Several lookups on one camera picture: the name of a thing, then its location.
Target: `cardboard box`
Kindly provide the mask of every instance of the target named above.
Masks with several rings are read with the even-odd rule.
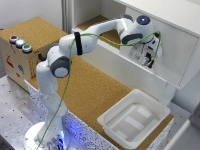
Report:
[[[32,46],[31,53],[23,53],[22,49],[10,44],[10,36],[17,35]],[[27,89],[24,79],[29,81],[36,76],[36,66],[40,62],[39,54],[46,54],[53,43],[59,41],[67,33],[40,17],[27,20],[0,31],[0,51],[6,74]]]

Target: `green cable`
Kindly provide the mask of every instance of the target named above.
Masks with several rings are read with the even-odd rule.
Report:
[[[110,42],[110,43],[113,43],[113,44],[115,44],[115,45],[118,45],[118,46],[132,46],[132,45],[134,45],[134,44],[138,44],[138,43],[141,42],[142,40],[144,40],[144,39],[148,38],[149,36],[153,35],[154,33],[159,33],[159,42],[158,42],[158,46],[157,46],[157,49],[156,49],[156,53],[155,53],[155,55],[154,55],[154,57],[153,57],[153,60],[154,60],[155,57],[157,56],[158,48],[159,48],[160,41],[161,41],[161,33],[160,33],[160,31],[155,31],[155,32],[153,32],[153,33],[151,33],[151,34],[145,36],[144,38],[138,40],[137,42],[134,42],[134,43],[131,43],[131,44],[118,44],[118,43],[115,43],[115,42],[113,42],[113,41],[111,41],[111,40],[109,40],[109,39],[107,39],[107,38],[105,38],[105,37],[103,37],[103,36],[100,36],[100,35],[97,35],[97,34],[93,34],[93,33],[84,33],[84,34],[81,34],[80,36],[94,35],[94,36],[97,36],[97,37],[101,37],[102,39],[104,39],[104,40],[106,40],[106,41],[108,41],[108,42]],[[41,139],[41,141],[40,141],[40,144],[38,145],[38,147],[37,147],[36,150],[38,150],[38,148],[39,148],[40,145],[42,144],[42,142],[43,142],[43,140],[44,140],[44,137],[45,137],[45,135],[46,135],[46,133],[47,133],[47,131],[48,131],[48,129],[49,129],[51,123],[53,122],[55,116],[57,115],[57,113],[58,113],[58,111],[59,111],[59,109],[60,109],[60,107],[61,107],[61,104],[62,104],[62,102],[63,102],[65,93],[66,93],[66,91],[67,91],[67,87],[68,87],[68,85],[69,85],[69,80],[70,80],[70,76],[71,76],[71,52],[72,52],[72,46],[73,46],[74,42],[75,42],[75,38],[73,39],[73,41],[72,41],[72,43],[71,43],[71,46],[70,46],[70,55],[69,55],[69,76],[68,76],[67,84],[66,84],[66,86],[65,86],[65,89],[64,89],[64,92],[63,92],[63,95],[62,95],[60,104],[59,104],[59,106],[58,106],[58,109],[56,110],[56,113],[54,114],[53,118],[51,119],[51,121],[50,121],[50,123],[49,123],[49,125],[48,125],[48,127],[47,127],[47,129],[46,129],[46,131],[44,132],[44,135],[43,135],[43,137],[42,137],[42,139]]]

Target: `tiled floor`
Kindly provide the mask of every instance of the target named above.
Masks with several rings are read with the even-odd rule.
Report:
[[[3,60],[1,58],[1,53],[0,53],[0,78],[5,76],[5,69],[4,69],[4,65],[3,65]]]

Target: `black velcro strap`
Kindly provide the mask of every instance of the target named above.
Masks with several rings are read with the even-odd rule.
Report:
[[[81,36],[79,32],[74,32],[75,40],[76,40],[76,47],[77,47],[77,55],[83,54],[82,43],[81,43]]]

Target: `white plastic bin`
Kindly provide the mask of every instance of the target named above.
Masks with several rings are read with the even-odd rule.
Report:
[[[126,149],[135,149],[169,113],[169,108],[136,89],[97,120],[105,133],[118,144]]]

